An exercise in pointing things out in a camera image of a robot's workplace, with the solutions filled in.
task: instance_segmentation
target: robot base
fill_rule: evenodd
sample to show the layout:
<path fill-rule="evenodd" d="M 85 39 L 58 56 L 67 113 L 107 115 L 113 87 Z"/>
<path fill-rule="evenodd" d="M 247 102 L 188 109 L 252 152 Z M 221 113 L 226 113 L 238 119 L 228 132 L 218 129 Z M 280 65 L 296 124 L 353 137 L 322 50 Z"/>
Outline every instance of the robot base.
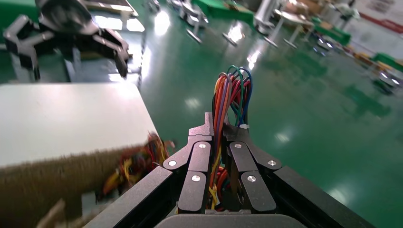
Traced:
<path fill-rule="evenodd" d="M 189 25 L 195 26 L 198 20 L 200 11 L 195 11 L 190 4 L 183 3 L 182 6 L 179 8 L 179 17 L 185 20 Z M 202 20 L 199 23 L 200 28 L 206 27 L 208 24 L 208 20 L 206 16 L 202 16 Z"/>
<path fill-rule="evenodd" d="M 269 32 L 274 28 L 273 23 L 271 22 L 258 22 L 255 25 L 255 29 L 258 33 L 267 36 Z"/>

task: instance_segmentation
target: orange wire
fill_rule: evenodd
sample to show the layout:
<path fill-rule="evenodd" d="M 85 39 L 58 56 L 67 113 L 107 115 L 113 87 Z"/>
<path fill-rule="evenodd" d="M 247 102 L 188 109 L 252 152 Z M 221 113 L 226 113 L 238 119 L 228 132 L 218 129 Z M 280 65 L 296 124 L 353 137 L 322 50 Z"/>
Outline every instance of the orange wire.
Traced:
<path fill-rule="evenodd" d="M 218 92 L 216 93 L 216 97 L 215 97 L 215 112 L 214 112 L 214 123 L 213 126 L 215 127 L 217 125 L 217 116 L 219 113 L 219 101 L 221 100 L 221 96 L 222 96 L 222 84 L 223 82 L 219 82 L 219 87 L 218 87 Z"/>
<path fill-rule="evenodd" d="M 217 156 L 218 156 L 219 146 L 220 146 L 220 142 L 221 142 L 221 134 L 220 134 L 220 132 L 221 132 L 222 126 L 224 124 L 225 114 L 228 111 L 228 106 L 229 105 L 227 105 L 227 102 L 228 102 L 228 96 L 230 94 L 230 89 L 231 89 L 230 84 L 228 83 L 228 85 L 227 85 L 227 93 L 225 94 L 225 98 L 224 98 L 224 106 L 223 106 L 224 109 L 223 109 L 222 114 L 221 114 L 220 125 L 219 125 L 219 129 L 218 129 L 218 132 L 219 132 L 219 135 L 217 136 L 217 145 L 218 146 L 217 146 L 217 151 L 216 151 L 216 155 L 214 157 L 214 160 L 216 160 Z M 212 187 L 212 185 L 213 185 L 213 182 L 214 182 L 213 177 L 216 176 L 216 172 L 217 172 L 217 170 L 212 170 L 212 173 L 211 173 L 211 176 L 210 176 L 210 187 Z"/>

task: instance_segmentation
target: cable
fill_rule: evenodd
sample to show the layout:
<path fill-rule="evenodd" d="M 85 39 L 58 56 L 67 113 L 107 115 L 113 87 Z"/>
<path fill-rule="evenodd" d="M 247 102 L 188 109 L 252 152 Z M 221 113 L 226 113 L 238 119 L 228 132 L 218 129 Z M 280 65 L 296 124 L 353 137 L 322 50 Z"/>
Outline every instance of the cable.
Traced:
<path fill-rule="evenodd" d="M 247 77 L 243 77 L 241 71 L 247 73 Z M 235 114 L 235 126 L 240 127 L 241 124 L 248 122 L 248 106 L 252 94 L 252 77 L 248 70 L 243 67 L 230 66 L 227 73 L 220 73 L 214 86 L 214 95 L 211 101 L 213 113 L 213 132 L 214 132 L 214 146 L 213 146 L 213 166 L 211 169 L 209 192 L 212 197 L 213 209 L 217 203 L 215 194 L 219 200 L 222 200 L 221 191 L 223 188 L 230 184 L 228 180 L 228 171 L 220 167 L 222 159 L 222 129 L 224 120 L 227 116 L 229 107 Z M 217 210 L 224 210 L 225 208 L 217 206 Z"/>
<path fill-rule="evenodd" d="M 211 204 L 211 209 L 214 210 L 214 207 L 218 201 L 217 201 L 217 198 L 215 197 L 215 192 L 210 187 L 209 187 L 209 192 L 210 192 L 211 196 L 213 197 L 213 203 Z"/>
<path fill-rule="evenodd" d="M 243 118 L 245 117 L 245 114 L 248 112 L 249 100 L 250 100 L 250 96 L 252 95 L 252 75 L 250 74 L 250 72 L 247 69 L 245 69 L 243 67 L 240 67 L 240 70 L 244 70 L 248 74 L 249 81 L 250 81 L 249 95 L 248 95 L 248 99 L 246 101 L 245 108 L 243 110 L 243 114 L 242 114 L 242 117 L 241 117 L 241 120 L 243 120 Z"/>

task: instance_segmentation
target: silver screw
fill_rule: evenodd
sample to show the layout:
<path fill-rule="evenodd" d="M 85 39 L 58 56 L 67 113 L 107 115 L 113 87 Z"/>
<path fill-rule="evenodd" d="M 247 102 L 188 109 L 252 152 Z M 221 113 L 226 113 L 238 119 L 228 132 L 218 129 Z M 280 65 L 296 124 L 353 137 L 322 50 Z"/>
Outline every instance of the silver screw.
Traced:
<path fill-rule="evenodd" d="M 250 182 L 255 182 L 255 181 L 256 181 L 256 177 L 254 177 L 254 176 L 248 176 L 248 180 L 249 180 Z"/>
<path fill-rule="evenodd" d="M 176 161 L 172 160 L 168 162 L 168 165 L 170 166 L 175 166 L 176 165 Z"/>
<path fill-rule="evenodd" d="M 267 164 L 269 164 L 269 165 L 271 165 L 271 166 L 275 166 L 275 165 L 276 165 L 276 162 L 273 161 L 273 160 L 270 160 L 269 162 L 267 162 Z"/>
<path fill-rule="evenodd" d="M 198 175 L 194 175 L 194 176 L 192 176 L 192 181 L 198 182 L 198 181 L 200 181 L 200 177 Z"/>

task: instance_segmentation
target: black metal frame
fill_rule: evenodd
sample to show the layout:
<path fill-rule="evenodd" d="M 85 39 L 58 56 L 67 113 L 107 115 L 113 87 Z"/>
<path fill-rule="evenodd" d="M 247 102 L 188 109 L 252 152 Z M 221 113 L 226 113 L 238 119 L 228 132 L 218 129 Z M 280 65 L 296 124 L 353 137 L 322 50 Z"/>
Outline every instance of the black metal frame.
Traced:
<path fill-rule="evenodd" d="M 86 228 L 373 228 L 280 160 L 256 147 L 246 129 L 224 124 L 222 160 L 238 212 L 206 210 L 212 164 L 212 115 L 188 143 L 95 217 Z M 179 215 L 165 219 L 176 206 Z"/>
<path fill-rule="evenodd" d="M 33 71 L 35 81 L 40 79 L 38 57 L 56 48 L 70 56 L 73 48 L 97 52 L 114 60 L 119 74 L 126 77 L 129 45 L 113 30 L 99 28 L 80 0 L 37 0 L 36 5 L 41 12 L 38 24 L 21 15 L 3 33 L 6 49 L 19 57 L 23 68 Z M 82 24 L 56 21 L 57 7 L 79 12 Z"/>

